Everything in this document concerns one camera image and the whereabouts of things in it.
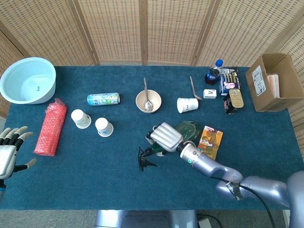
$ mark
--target tin can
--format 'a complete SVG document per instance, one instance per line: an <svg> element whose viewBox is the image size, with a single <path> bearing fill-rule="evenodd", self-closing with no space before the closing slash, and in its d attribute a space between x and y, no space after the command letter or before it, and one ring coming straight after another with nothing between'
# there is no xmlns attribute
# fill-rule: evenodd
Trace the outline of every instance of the tin can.
<svg viewBox="0 0 304 228"><path fill-rule="evenodd" d="M87 96L89 106L117 105L120 102L118 93L90 94Z"/></svg>
<svg viewBox="0 0 304 228"><path fill-rule="evenodd" d="M239 89L229 89L223 99L224 110L227 114L233 114L237 109L244 107L244 101Z"/></svg>

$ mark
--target light blue bowl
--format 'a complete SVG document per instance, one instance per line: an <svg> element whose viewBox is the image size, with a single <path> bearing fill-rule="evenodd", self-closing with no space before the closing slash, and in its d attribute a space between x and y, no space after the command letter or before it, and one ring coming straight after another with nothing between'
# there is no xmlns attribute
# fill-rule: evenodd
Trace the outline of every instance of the light blue bowl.
<svg viewBox="0 0 304 228"><path fill-rule="evenodd" d="M55 81L55 68L49 61L30 57L6 69L0 79L0 92L15 104L39 104L54 95Z"/></svg>

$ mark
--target table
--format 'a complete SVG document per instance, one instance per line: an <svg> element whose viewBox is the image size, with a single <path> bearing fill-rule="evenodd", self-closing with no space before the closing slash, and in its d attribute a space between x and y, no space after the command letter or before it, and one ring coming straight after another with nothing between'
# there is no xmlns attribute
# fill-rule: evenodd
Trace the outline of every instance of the table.
<svg viewBox="0 0 304 228"><path fill-rule="evenodd" d="M34 136L22 145L17 164L36 157L29 170L15 173L6 181L2 209L263 209L254 199L227 201L215 192L217 180L208 179L179 158L177 153L156 155L149 161L158 167L140 172L138 147L149 147L145 135L154 125L172 126L195 120L224 132L217 161L250 175L286 181L303 169L303 162L287 110L257 113L251 101L245 72L239 68L245 106L234 115L224 113L222 98L199 102L196 111L180 114L178 97L192 97L189 76L196 92L217 88L205 84L207 67L189 66L58 66L56 92L47 103L12 104L6 127L27 125ZM148 88L162 98L153 114L141 112L136 95ZM89 106L88 94L119 92L119 105ZM48 103L62 99L67 107L55 157L33 154ZM91 126L80 130L72 119L74 109L92 118ZM99 117L114 126L113 134L102 138L94 126Z"/></svg>

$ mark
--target green object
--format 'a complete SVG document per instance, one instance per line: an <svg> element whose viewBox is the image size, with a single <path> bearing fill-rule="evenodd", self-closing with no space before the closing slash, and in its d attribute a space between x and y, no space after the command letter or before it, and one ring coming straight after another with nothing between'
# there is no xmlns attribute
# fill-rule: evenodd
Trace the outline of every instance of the green object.
<svg viewBox="0 0 304 228"><path fill-rule="evenodd" d="M195 140L201 131L199 124L193 120L183 121L180 124L178 124L174 129L177 130L179 133L181 133L182 137L184 138L184 141ZM157 143L153 143L152 146L147 148L146 150L152 150L153 153L160 153L165 151Z"/></svg>

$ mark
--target box label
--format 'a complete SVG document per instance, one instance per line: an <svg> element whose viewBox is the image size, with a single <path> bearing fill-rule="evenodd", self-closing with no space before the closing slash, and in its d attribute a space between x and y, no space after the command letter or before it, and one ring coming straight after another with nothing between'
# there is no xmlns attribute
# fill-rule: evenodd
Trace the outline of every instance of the box label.
<svg viewBox="0 0 304 228"><path fill-rule="evenodd" d="M252 77L256 88L256 95L260 96L266 90L260 65L252 72Z"/></svg>
<svg viewBox="0 0 304 228"><path fill-rule="evenodd" d="M205 126L199 141L198 149L200 149L208 157L215 160L223 132L214 128Z"/></svg>
<svg viewBox="0 0 304 228"><path fill-rule="evenodd" d="M229 74L229 69L222 69L222 74Z"/></svg>

